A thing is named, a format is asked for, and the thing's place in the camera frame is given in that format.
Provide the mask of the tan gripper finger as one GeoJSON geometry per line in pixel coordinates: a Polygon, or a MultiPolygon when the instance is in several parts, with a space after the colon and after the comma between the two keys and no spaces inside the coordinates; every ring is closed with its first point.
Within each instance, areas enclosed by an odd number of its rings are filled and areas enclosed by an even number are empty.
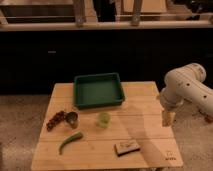
{"type": "Polygon", "coordinates": [[[162,125],[164,127],[171,126],[174,122],[175,115],[176,115],[175,112],[170,112],[170,111],[164,110],[162,112],[162,125]]]}

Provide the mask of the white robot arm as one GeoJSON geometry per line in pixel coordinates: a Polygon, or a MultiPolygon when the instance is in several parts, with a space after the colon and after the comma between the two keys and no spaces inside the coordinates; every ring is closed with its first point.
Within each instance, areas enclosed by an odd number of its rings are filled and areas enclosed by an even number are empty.
{"type": "Polygon", "coordinates": [[[173,124],[174,110],[182,106],[185,100],[213,119],[213,89],[204,84],[205,79],[206,70],[198,63],[173,69],[165,75],[165,87],[159,93],[164,127],[173,124]]]}

